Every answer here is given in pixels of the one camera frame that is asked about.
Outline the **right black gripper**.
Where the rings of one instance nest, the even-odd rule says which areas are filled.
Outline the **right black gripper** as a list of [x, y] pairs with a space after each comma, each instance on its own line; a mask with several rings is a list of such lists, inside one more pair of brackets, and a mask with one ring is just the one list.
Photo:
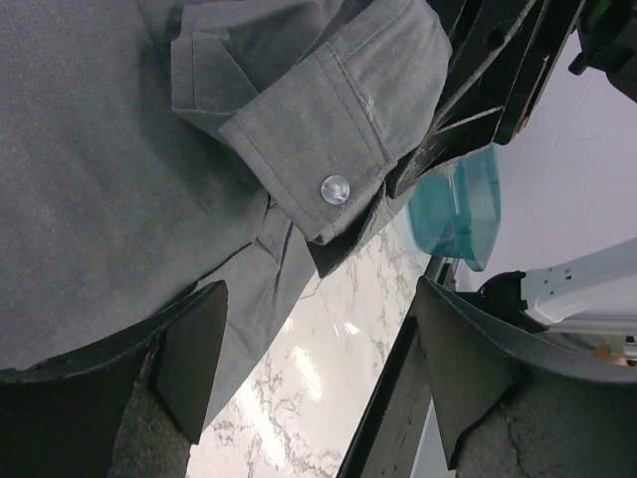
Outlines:
[[433, 1], [452, 45], [431, 126], [386, 178], [391, 197], [429, 170], [509, 142], [584, 7], [581, 1]]

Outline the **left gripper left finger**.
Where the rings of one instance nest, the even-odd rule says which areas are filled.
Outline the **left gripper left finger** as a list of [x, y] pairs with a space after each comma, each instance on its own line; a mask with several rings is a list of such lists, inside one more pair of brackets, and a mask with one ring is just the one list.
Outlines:
[[28, 369], [1, 372], [4, 477], [182, 477], [228, 309], [224, 283]]

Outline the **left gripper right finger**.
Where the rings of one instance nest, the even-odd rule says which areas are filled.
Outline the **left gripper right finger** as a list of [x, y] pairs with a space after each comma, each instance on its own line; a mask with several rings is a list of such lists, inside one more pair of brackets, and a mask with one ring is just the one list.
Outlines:
[[458, 476], [635, 476], [634, 368], [557, 346], [427, 278], [415, 315]]

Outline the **grey long sleeve shirt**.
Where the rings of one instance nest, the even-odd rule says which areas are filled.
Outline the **grey long sleeve shirt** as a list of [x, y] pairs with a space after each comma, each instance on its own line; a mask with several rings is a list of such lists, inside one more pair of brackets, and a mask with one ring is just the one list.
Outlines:
[[213, 419], [407, 202], [452, 49], [424, 1], [5, 1], [1, 364], [224, 282]]

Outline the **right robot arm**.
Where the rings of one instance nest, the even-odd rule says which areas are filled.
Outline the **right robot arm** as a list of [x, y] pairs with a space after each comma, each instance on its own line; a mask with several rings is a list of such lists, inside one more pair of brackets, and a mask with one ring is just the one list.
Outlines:
[[[526, 125], [567, 38], [580, 52], [575, 75], [603, 72], [636, 95], [636, 5], [632, 1], [437, 1], [453, 54], [431, 129], [388, 179], [396, 196], [414, 189], [409, 214], [427, 254], [486, 267], [501, 220], [496, 145]], [[631, 335], [631, 326], [586, 317], [636, 290], [636, 244], [626, 241], [572, 261], [502, 273], [467, 300], [532, 333]]]

